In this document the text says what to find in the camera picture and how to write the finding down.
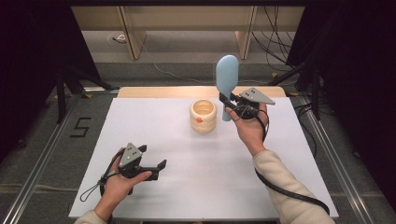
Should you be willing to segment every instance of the table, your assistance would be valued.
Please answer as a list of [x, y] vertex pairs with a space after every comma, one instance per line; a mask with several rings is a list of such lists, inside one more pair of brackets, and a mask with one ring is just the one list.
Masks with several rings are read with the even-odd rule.
[[[248, 87], [237, 87], [234, 93], [245, 89]], [[258, 89], [276, 101], [276, 105], [269, 105], [268, 109], [272, 126], [267, 147], [273, 148], [296, 177], [330, 207], [331, 217], [338, 217], [290, 99], [279, 87]], [[198, 133], [190, 127], [190, 104], [204, 98], [222, 108], [217, 95], [215, 87], [122, 88], [109, 109], [69, 216], [80, 217], [95, 207], [100, 198], [98, 190], [85, 203], [79, 196], [96, 183], [118, 148], [132, 142], [137, 147], [148, 145], [143, 166], [155, 166], [164, 159], [168, 163], [158, 181], [144, 182], [134, 188], [134, 194], [114, 212], [115, 218], [277, 219], [266, 188], [254, 173], [250, 154], [238, 138], [233, 123], [221, 120], [221, 109], [217, 126], [211, 133]]]

